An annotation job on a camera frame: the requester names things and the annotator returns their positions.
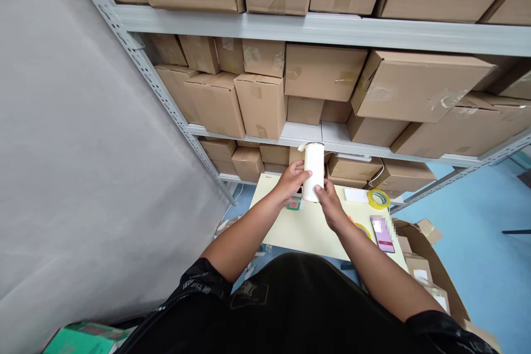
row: shelving unit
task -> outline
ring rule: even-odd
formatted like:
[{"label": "shelving unit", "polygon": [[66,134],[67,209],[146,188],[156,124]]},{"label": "shelving unit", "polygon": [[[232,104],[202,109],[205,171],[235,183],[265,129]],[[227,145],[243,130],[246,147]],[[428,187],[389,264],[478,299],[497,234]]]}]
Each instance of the shelving unit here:
[{"label": "shelving unit", "polygon": [[[341,44],[370,48],[446,51],[452,53],[531,56],[531,27],[460,24],[361,18],[357,15],[309,13],[306,17],[260,14],[217,14],[167,11],[150,6],[119,5],[114,0],[92,0],[117,39],[133,59],[151,89],[227,198],[234,203],[227,183],[246,183],[219,174],[199,144],[198,136],[232,138],[188,124],[144,52],[137,33],[172,33],[306,43]],[[465,175],[531,144],[531,128],[481,157],[444,155],[427,159],[394,154],[389,148],[350,141],[346,126],[321,122],[318,126],[287,122],[279,140],[246,136],[243,140],[298,147],[322,141],[325,150],[382,158],[454,166],[454,171],[405,201],[393,201],[391,212],[428,196]]]}]

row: shelf board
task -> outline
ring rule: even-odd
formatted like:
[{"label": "shelf board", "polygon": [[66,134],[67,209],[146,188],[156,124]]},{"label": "shelf board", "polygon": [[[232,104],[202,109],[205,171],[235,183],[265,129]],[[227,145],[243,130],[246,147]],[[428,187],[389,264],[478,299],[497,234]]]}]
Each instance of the shelf board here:
[{"label": "shelf board", "polygon": [[282,136],[279,140],[270,140],[253,136],[245,136],[243,139],[223,136],[221,134],[209,133],[203,126],[198,124],[189,124],[188,131],[196,136],[238,139],[241,141],[262,144],[284,145],[286,147],[298,147],[308,141],[318,141],[323,142],[325,150],[330,152],[367,155],[387,159],[411,160],[414,162],[438,163],[459,167],[470,167],[480,163],[479,159],[476,157],[447,154],[440,159],[421,158],[395,154],[389,148],[385,147],[353,143],[350,141],[346,125],[332,122],[321,122],[319,126],[286,122],[286,126],[284,127]]},{"label": "shelf board", "polygon": [[229,183],[239,183],[239,184],[247,184],[247,185],[256,185],[256,183],[252,183],[250,181],[242,181],[240,177],[232,175],[232,174],[220,174],[220,180],[221,181],[228,181]]},{"label": "shelf board", "polygon": [[285,40],[370,48],[531,56],[531,27],[308,13],[306,17],[169,11],[117,5],[129,32]]},{"label": "shelf board", "polygon": [[346,124],[321,122],[322,142],[325,150],[355,155],[369,155],[387,159],[411,160],[414,162],[439,163],[451,166],[469,167],[479,164],[476,157],[447,154],[439,159],[421,158],[393,153],[389,148],[358,144],[350,141]]},{"label": "shelf board", "polygon": [[[266,174],[274,174],[274,175],[280,175],[280,173],[268,173],[266,171]],[[231,174],[223,174],[221,173],[220,174],[220,180],[222,181],[229,181],[231,183],[240,183],[240,184],[248,184],[248,185],[257,185],[257,183],[251,183],[249,181],[242,181],[240,179],[240,177],[238,176],[235,176],[235,175],[231,175]],[[402,198],[402,196],[399,196],[398,198],[396,199],[391,199],[391,205],[403,205],[404,204],[404,199]]]},{"label": "shelf board", "polygon": [[189,124],[188,131],[196,136],[228,138],[240,141],[256,142],[261,144],[285,145],[287,147],[298,147],[299,145],[304,144],[308,141],[322,141],[321,125],[314,126],[312,124],[293,122],[286,122],[286,125],[282,130],[280,139],[278,140],[253,136],[245,136],[245,138],[223,136],[221,134],[210,133],[199,124]]}]

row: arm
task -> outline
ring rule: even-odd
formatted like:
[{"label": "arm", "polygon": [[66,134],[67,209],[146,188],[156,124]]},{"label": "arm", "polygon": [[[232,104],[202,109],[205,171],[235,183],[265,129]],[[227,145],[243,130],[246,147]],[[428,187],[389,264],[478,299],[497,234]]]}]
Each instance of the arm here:
[{"label": "arm", "polygon": [[310,171],[297,169],[302,164],[303,160],[291,163],[276,187],[213,240],[202,253],[201,257],[208,259],[230,283],[236,282],[253,259],[282,207],[288,204],[301,184],[310,178]]},{"label": "arm", "polygon": [[411,275],[382,252],[347,217],[334,185],[315,186],[328,226],[337,234],[345,252],[369,293],[402,322],[428,310],[444,313],[437,301]]}]

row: table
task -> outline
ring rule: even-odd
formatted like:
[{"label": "table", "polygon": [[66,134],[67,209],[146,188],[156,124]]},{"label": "table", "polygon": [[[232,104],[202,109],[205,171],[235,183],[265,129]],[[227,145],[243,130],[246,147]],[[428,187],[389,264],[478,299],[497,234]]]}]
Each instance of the table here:
[{"label": "table", "polygon": [[[276,186],[279,178],[268,174],[260,176],[251,207]],[[345,213],[351,216],[356,223],[365,226],[375,244],[374,229],[369,217],[382,216],[387,220],[395,249],[395,253],[387,253],[387,255],[407,271],[408,268],[398,244],[397,233],[391,223],[388,209],[376,210],[369,204],[347,202],[343,192],[347,187],[336,186],[335,188]],[[298,211],[283,208],[275,224],[265,236],[263,243],[350,261],[336,234],[326,224],[325,215],[318,203],[304,202],[303,208]]]}]

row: white cylindrical object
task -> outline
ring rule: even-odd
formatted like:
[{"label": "white cylindrical object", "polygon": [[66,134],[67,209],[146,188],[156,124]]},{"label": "white cylindrical object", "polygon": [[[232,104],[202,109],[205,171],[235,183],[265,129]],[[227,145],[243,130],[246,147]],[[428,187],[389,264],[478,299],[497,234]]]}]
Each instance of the white cylindrical object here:
[{"label": "white cylindrical object", "polygon": [[303,199],[308,202],[319,202],[315,186],[324,185],[325,146],[321,143],[308,143],[304,152],[304,170],[311,170],[311,177],[303,183]]}]

